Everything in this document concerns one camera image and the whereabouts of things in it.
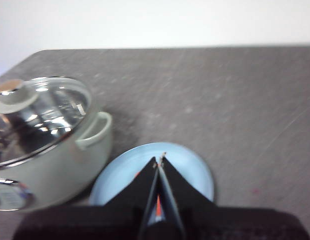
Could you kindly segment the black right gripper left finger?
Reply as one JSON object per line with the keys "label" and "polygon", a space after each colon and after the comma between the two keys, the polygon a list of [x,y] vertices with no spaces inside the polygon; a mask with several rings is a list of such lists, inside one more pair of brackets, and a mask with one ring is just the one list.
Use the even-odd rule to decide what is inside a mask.
{"label": "black right gripper left finger", "polygon": [[21,221],[15,240],[135,240],[157,171],[154,157],[105,205],[56,206]]}

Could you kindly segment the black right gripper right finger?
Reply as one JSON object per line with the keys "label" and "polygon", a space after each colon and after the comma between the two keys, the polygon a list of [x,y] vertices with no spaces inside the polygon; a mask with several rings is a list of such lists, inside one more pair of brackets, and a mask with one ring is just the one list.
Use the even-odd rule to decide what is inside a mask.
{"label": "black right gripper right finger", "polygon": [[218,206],[189,184],[166,157],[162,157],[160,168],[189,240],[310,239],[292,214],[268,208]]}

